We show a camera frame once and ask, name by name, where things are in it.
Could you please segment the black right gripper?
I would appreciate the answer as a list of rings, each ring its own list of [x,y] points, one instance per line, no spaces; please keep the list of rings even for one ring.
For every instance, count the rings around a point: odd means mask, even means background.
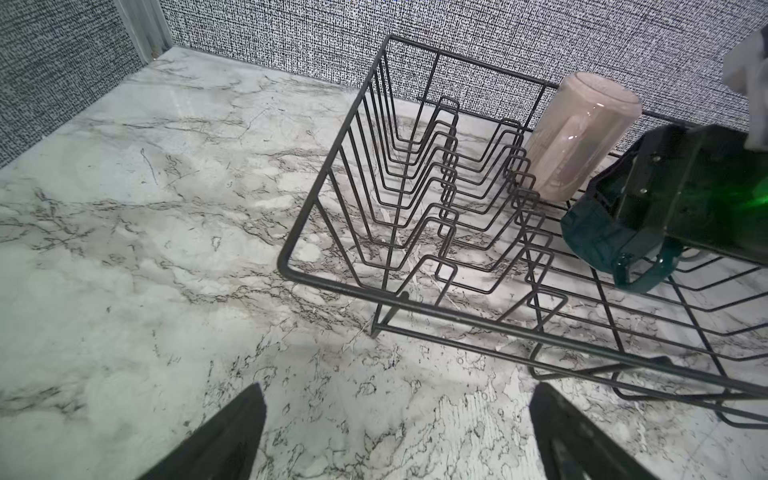
[[[719,125],[647,131],[590,181],[612,220],[653,240],[767,263],[767,155]]]

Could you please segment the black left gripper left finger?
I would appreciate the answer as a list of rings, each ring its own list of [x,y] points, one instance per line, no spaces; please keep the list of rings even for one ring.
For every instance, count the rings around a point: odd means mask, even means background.
[[[267,406],[260,386],[244,389],[151,467],[143,479],[247,479],[260,444]]]

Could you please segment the pink iridescent mug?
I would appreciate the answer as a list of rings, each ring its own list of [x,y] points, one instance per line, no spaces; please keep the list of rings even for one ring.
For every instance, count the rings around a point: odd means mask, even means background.
[[[545,201],[569,200],[641,113],[623,85],[590,72],[567,76],[525,146],[533,189]]]

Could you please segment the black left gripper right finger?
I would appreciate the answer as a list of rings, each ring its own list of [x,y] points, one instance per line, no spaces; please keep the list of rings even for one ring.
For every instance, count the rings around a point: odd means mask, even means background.
[[[535,387],[529,412],[548,479],[655,477],[551,385]]]

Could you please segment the black wire dish rack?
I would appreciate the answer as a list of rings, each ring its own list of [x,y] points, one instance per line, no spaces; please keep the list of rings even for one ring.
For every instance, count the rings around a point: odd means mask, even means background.
[[[525,142],[555,83],[386,36],[279,254],[370,331],[767,426],[767,270],[686,246],[645,293],[574,254]]]

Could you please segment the dark green mug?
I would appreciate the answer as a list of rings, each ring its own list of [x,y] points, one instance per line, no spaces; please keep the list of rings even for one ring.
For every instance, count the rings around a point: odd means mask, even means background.
[[[676,269],[682,242],[658,230],[620,224],[592,195],[583,195],[560,221],[562,236],[574,254],[594,269],[613,276],[623,291],[646,293]]]

